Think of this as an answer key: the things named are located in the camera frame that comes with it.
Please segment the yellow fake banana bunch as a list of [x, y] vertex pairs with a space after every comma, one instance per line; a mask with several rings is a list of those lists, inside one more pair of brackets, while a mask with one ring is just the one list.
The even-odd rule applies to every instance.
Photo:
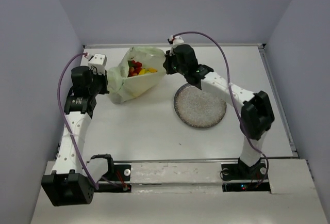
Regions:
[[145, 74], [151, 74], [151, 73], [157, 73], [158, 71], [154, 68], [139, 68], [138, 75], [145, 75]]

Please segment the light green plastic bag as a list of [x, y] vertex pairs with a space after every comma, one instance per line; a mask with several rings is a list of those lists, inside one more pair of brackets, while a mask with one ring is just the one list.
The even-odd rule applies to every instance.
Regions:
[[[155, 73], [129, 77], [129, 61], [142, 63], [145, 69], [153, 68]], [[112, 103], [121, 104], [135, 99], [156, 86], [166, 74], [163, 67], [165, 53], [155, 47], [131, 47], [118, 66], [107, 70], [109, 98]]]

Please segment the red fake cherry cluster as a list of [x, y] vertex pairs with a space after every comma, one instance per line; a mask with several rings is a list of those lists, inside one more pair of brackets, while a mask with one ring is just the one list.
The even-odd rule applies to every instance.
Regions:
[[142, 63], [135, 60], [128, 61], [128, 77], [137, 76], [142, 70]]

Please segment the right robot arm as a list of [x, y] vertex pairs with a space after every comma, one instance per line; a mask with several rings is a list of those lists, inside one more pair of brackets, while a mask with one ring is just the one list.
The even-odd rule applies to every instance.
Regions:
[[243, 89], [211, 67], [200, 64], [188, 44], [175, 45], [166, 51], [163, 67], [168, 75], [179, 73], [190, 85], [220, 97], [234, 108], [244, 135], [237, 172], [244, 179], [253, 176], [264, 157], [262, 146], [275, 120], [268, 94]]

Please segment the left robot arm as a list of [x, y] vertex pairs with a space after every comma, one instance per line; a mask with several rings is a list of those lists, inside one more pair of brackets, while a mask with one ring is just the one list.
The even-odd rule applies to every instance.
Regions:
[[53, 206], [90, 204], [100, 179], [114, 174], [110, 154], [94, 155], [88, 169], [82, 158], [87, 128], [96, 107], [96, 96], [108, 94], [107, 71], [103, 66], [79, 66], [71, 70], [72, 87], [65, 103], [59, 105], [64, 130], [58, 155], [51, 173], [42, 177], [41, 185]]

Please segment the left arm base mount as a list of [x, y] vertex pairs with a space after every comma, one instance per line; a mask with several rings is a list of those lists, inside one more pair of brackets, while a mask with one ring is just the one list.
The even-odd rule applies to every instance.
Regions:
[[131, 164], [115, 164], [113, 172], [108, 171], [98, 183], [98, 193], [130, 193]]

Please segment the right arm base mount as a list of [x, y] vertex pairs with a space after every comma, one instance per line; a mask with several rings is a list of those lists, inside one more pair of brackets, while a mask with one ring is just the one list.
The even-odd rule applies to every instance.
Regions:
[[237, 164], [222, 164], [219, 176], [222, 180], [222, 190], [228, 192], [270, 192], [271, 187], [266, 165], [261, 163], [252, 172], [242, 173]]

